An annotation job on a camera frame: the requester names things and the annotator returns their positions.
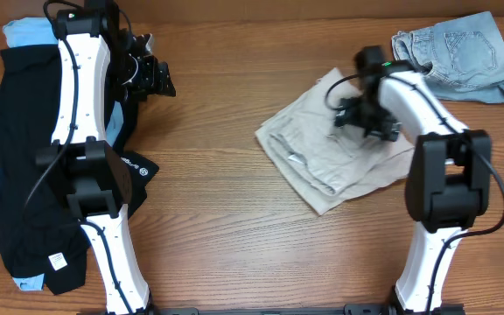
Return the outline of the black garment with white logo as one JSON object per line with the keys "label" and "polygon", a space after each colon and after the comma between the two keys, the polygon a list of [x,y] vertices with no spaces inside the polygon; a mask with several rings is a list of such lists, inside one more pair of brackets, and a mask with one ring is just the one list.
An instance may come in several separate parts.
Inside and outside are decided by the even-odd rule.
{"label": "black garment with white logo", "polygon": [[54,295],[84,285],[89,241],[47,183],[36,153],[49,146],[60,106],[56,45],[4,49],[0,84],[0,254],[14,278],[41,276]]}

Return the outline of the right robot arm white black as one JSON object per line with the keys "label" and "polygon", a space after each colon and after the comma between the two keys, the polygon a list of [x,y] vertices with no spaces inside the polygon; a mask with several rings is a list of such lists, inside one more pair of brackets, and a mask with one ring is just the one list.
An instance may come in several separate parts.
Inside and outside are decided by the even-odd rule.
{"label": "right robot arm white black", "polygon": [[379,46],[366,46],[354,63],[361,94],[339,100],[334,124],[389,142],[404,133],[414,144],[404,199],[415,227],[387,302],[344,312],[462,314],[463,305],[443,303],[442,288],[460,241],[488,208],[491,139],[453,117],[408,61],[386,61]]}

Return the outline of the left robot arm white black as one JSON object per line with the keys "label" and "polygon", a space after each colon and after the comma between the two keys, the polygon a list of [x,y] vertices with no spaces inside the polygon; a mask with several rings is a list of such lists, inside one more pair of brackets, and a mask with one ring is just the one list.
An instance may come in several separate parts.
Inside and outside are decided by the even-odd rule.
{"label": "left robot arm white black", "polygon": [[90,241],[106,293],[107,314],[156,314],[139,269],[129,228],[132,181],[107,142],[106,107],[173,97],[167,63],[152,52],[150,34],[121,28],[127,17],[114,1],[64,2],[49,22],[58,40],[59,114],[49,146],[36,156],[60,205]]}

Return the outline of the light blue garment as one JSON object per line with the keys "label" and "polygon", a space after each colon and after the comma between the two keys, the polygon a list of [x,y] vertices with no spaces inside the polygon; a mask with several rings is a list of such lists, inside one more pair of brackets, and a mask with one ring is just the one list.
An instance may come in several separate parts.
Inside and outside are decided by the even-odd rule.
{"label": "light blue garment", "polygon": [[[3,27],[3,34],[9,48],[35,45],[57,45],[50,23],[42,17],[25,17],[13,20]],[[124,124],[121,104],[116,101],[110,121],[107,123],[107,142],[114,145]],[[40,274],[27,278],[13,278],[21,291],[42,291],[46,276]]]}

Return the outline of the beige cotton shorts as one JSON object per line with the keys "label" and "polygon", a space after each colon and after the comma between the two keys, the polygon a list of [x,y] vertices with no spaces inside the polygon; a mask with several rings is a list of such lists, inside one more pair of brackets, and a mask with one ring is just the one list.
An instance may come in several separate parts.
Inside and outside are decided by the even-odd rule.
{"label": "beige cotton shorts", "polygon": [[255,132],[276,168],[318,214],[406,178],[414,152],[404,136],[387,142],[363,136],[358,127],[334,125],[325,95],[342,77],[332,69]]}

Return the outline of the folded light blue denim shorts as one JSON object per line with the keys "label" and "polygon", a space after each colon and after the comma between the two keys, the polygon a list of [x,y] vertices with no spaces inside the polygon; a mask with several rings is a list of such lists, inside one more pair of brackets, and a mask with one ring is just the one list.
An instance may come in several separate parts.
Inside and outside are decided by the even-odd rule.
{"label": "folded light blue denim shorts", "polygon": [[391,46],[438,99],[504,103],[504,40],[491,12],[400,31]]}

